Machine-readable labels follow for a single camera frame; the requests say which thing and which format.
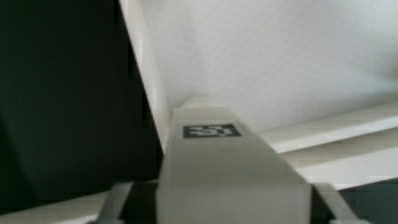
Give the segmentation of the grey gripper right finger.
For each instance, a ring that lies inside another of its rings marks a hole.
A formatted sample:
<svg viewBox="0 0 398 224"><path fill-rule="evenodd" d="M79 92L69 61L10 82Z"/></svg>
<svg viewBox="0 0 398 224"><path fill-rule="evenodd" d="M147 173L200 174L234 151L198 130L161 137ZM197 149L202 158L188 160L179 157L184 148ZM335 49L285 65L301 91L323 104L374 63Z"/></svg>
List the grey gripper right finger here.
<svg viewBox="0 0 398 224"><path fill-rule="evenodd" d="M362 224L362 219L328 183L312 184L309 224Z"/></svg>

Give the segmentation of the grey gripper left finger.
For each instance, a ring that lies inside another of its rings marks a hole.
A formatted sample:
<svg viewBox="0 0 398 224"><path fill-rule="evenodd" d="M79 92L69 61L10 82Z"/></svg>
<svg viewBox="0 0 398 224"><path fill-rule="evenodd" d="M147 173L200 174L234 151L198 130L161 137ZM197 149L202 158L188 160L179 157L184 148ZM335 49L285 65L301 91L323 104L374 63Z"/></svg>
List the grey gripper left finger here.
<svg viewBox="0 0 398 224"><path fill-rule="evenodd" d="M113 184L94 224L156 224L158 182Z"/></svg>

